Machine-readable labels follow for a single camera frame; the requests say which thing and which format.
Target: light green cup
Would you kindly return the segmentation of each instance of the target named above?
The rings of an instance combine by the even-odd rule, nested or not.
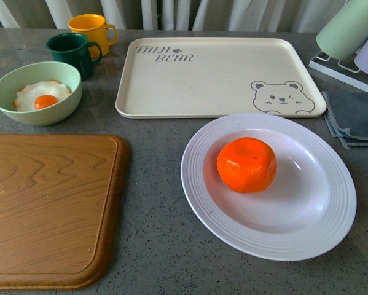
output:
[[[13,106],[17,92],[28,84],[58,80],[72,93],[64,100],[45,109],[19,112]],[[45,61],[15,69],[0,79],[0,111],[11,119],[28,125],[49,125],[68,117],[80,103],[82,84],[80,72],[67,63]]]
[[[368,38],[368,0],[349,0],[320,31],[316,41],[328,56],[346,60]]]

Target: white plate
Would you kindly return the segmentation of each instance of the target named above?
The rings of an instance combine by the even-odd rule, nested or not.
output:
[[[244,136],[275,152],[278,169],[266,191],[234,193],[216,170],[220,150]],[[356,215],[353,180],[338,154],[305,127],[273,115],[232,114],[205,125],[186,147],[181,180],[193,211],[213,234],[260,258],[319,256],[342,241]]]
[[[326,102],[285,40],[146,38],[129,45],[115,108],[131,119],[316,117]]]

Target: green mug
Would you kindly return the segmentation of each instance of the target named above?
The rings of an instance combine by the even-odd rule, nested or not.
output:
[[[95,46],[99,56],[91,59],[89,47]],[[80,33],[63,33],[50,38],[46,43],[55,61],[68,63],[79,70],[81,79],[86,80],[95,72],[94,66],[102,59],[102,50],[98,43],[88,42]]]

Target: light green bowl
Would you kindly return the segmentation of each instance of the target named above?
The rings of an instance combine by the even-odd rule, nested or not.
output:
[[[13,101],[17,92],[28,84],[58,80],[72,93],[64,100],[38,111],[17,111]],[[18,68],[0,79],[0,111],[17,122],[28,125],[49,125],[67,118],[80,103],[80,72],[67,63],[45,61]]]

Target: egg yolk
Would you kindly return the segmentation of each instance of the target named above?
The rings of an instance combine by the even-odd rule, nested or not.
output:
[[[58,102],[58,98],[52,95],[41,95],[34,101],[35,109],[44,109]]]

